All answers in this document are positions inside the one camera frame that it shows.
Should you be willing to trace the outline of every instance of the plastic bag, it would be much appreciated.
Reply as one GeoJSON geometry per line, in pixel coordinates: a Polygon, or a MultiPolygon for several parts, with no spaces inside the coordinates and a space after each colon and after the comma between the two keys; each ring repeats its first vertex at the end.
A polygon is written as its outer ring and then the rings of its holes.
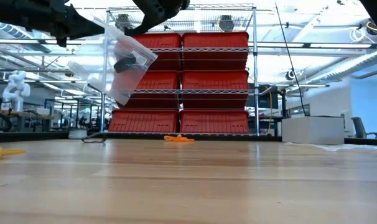
{"type": "Polygon", "coordinates": [[[125,105],[157,55],[117,28],[97,18],[93,22],[105,28],[108,38],[98,35],[86,39],[78,50],[78,58],[70,61],[68,67],[75,77],[87,80],[125,105]]]}

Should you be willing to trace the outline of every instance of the wooden tabletop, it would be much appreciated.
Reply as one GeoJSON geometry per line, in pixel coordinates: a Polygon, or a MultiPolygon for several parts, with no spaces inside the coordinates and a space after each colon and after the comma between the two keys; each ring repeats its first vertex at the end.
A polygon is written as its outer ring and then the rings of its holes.
{"type": "MultiPolygon", "coordinates": [[[[10,116],[12,118],[22,117],[22,118],[36,118],[36,115],[30,112],[23,112],[23,111],[12,111],[9,114],[8,110],[1,110],[0,113],[6,116],[10,116]]],[[[41,119],[54,119],[52,115],[40,115],[41,119]]]]}
{"type": "Polygon", "coordinates": [[[377,223],[377,153],[279,142],[37,141],[0,161],[0,223],[377,223]]]}

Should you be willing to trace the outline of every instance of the red bin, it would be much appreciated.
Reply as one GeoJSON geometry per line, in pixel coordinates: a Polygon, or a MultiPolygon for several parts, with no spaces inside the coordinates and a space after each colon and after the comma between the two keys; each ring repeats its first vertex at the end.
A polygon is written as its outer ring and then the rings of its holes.
{"type": "MultiPolygon", "coordinates": [[[[249,90],[246,70],[184,71],[183,90],[249,90]]],[[[185,109],[244,109],[248,94],[183,94],[185,109]]]]}
{"type": "MultiPolygon", "coordinates": [[[[177,90],[179,74],[174,71],[148,71],[140,80],[137,90],[177,90]]],[[[119,108],[179,108],[177,94],[133,94],[126,105],[117,102],[119,108]]]]}
{"type": "Polygon", "coordinates": [[[108,131],[130,133],[175,133],[178,112],[175,110],[114,110],[108,131]]]}
{"type": "MultiPolygon", "coordinates": [[[[247,32],[186,33],[184,48],[239,48],[248,49],[247,32]]],[[[183,53],[184,70],[244,70],[248,51],[213,51],[183,53]]]]}
{"type": "Polygon", "coordinates": [[[249,134],[248,112],[244,110],[183,110],[180,117],[181,133],[249,134]]]}
{"type": "MultiPolygon", "coordinates": [[[[134,36],[138,42],[147,48],[170,49],[182,46],[180,34],[143,34],[134,36]]],[[[150,66],[149,70],[173,70],[179,71],[181,52],[155,52],[157,60],[150,66]]]]}

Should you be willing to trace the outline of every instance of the office chair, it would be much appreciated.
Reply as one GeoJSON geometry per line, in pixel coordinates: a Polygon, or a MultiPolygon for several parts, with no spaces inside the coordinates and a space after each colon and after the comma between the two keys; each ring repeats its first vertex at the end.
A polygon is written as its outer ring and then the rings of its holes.
{"type": "Polygon", "coordinates": [[[356,138],[367,138],[367,136],[374,134],[375,139],[377,139],[377,133],[366,133],[363,121],[359,117],[351,118],[353,120],[353,124],[355,125],[356,129],[356,138]]]}

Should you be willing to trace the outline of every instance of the white robot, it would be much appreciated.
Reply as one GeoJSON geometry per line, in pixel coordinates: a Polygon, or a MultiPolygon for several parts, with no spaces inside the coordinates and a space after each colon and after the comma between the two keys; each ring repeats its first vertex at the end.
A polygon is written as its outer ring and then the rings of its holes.
{"type": "Polygon", "coordinates": [[[26,75],[27,73],[24,71],[14,71],[13,75],[9,76],[9,83],[2,94],[2,110],[22,111],[23,97],[28,97],[31,91],[30,86],[24,82],[26,75]]]}

